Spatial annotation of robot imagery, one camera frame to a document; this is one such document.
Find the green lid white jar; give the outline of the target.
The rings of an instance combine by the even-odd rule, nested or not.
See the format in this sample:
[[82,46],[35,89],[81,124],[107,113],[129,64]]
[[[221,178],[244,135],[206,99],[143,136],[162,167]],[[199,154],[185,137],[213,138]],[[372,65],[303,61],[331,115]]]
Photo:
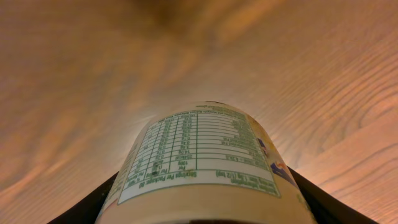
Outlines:
[[314,223],[264,128],[214,101],[150,120],[134,141],[97,223]]

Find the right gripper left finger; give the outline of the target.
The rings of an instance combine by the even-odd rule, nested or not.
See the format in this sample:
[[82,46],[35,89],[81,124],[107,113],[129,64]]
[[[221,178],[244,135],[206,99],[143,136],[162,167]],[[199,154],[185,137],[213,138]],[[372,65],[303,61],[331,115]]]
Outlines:
[[50,221],[49,224],[94,224],[117,175],[118,173],[115,173],[77,204]]

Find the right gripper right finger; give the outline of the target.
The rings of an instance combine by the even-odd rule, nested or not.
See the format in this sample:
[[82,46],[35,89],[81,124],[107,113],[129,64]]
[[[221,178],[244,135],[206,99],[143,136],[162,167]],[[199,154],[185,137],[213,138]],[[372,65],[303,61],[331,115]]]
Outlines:
[[376,221],[332,197],[293,169],[289,170],[317,223],[377,224]]

